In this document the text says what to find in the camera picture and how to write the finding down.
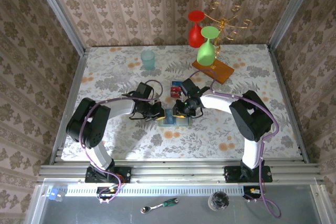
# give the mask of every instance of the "green wine glass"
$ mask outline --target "green wine glass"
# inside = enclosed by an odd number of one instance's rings
[[[208,40],[204,42],[197,53],[197,62],[202,66],[210,66],[215,61],[215,47],[210,43],[210,39],[218,36],[219,31],[214,26],[206,26],[201,30],[201,34]]]

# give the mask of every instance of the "gray floor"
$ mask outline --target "gray floor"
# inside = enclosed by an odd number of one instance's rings
[[[242,197],[231,197],[228,208],[220,212],[209,209],[208,197],[179,197],[176,206],[159,208],[148,214],[141,214],[141,207],[157,205],[167,197],[120,197],[109,204],[100,204],[94,197],[66,197],[62,202],[47,200],[41,223],[321,223],[310,187],[269,186],[266,195],[279,205],[281,219],[272,217],[262,202],[247,203]]]

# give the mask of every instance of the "wall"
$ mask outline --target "wall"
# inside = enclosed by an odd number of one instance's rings
[[[336,209],[336,0],[304,0],[277,57],[311,161]]]
[[[22,223],[78,63],[46,0],[0,0],[0,223]]]
[[[211,10],[212,2],[225,5],[225,15],[233,16],[232,5],[241,5],[239,20],[252,19],[253,29],[240,32],[236,44],[267,43],[289,0],[60,0],[86,47],[114,45],[182,45],[187,43],[192,22],[188,13]],[[205,19],[203,25],[210,25]],[[233,24],[240,25],[237,19]]]

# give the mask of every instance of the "wine glass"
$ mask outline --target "wine glass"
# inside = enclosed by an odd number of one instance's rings
[[[219,31],[214,26],[206,26],[201,30],[203,37],[208,40],[204,42],[197,53],[197,62],[203,66],[210,66],[215,61],[215,47],[210,43],[210,39],[214,39],[218,36]]]
[[[189,13],[188,19],[195,22],[193,28],[189,32],[189,45],[191,47],[198,48],[204,43],[204,37],[201,34],[201,27],[197,22],[200,22],[204,18],[204,12],[200,10],[193,10]]]

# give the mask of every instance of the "clear plastic cup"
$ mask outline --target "clear plastic cup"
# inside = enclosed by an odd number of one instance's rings
[[[112,68],[112,75],[114,76],[114,80],[118,83],[124,83],[129,80],[127,67],[124,64],[115,65]]]
[[[145,50],[141,53],[141,60],[146,70],[155,68],[155,53],[152,50]]]
[[[212,211],[224,210],[229,205],[229,197],[223,191],[217,191],[209,197],[208,205]]]

